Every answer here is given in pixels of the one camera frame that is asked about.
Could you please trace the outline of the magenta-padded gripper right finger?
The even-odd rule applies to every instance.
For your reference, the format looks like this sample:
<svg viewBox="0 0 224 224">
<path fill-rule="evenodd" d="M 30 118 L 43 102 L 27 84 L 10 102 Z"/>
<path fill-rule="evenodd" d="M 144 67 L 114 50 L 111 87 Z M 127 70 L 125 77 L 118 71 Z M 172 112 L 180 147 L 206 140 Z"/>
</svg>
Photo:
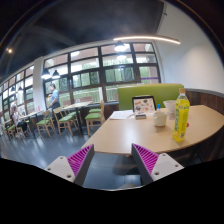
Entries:
<svg viewBox="0 0 224 224">
<path fill-rule="evenodd" d="M 132 144 L 131 153 L 144 185 L 183 169 L 183 166 L 167 153 L 157 154 L 137 144 Z"/>
</svg>

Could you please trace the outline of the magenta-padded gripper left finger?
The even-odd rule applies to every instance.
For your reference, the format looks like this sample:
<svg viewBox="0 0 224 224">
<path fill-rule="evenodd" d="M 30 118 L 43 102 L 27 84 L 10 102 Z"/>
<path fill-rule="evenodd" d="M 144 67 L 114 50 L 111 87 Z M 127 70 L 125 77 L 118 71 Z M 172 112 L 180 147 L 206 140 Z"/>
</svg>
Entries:
<svg viewBox="0 0 224 224">
<path fill-rule="evenodd" d="M 68 157 L 59 156 L 45 170 L 82 186 L 94 156 L 94 145 L 86 146 Z"/>
</svg>

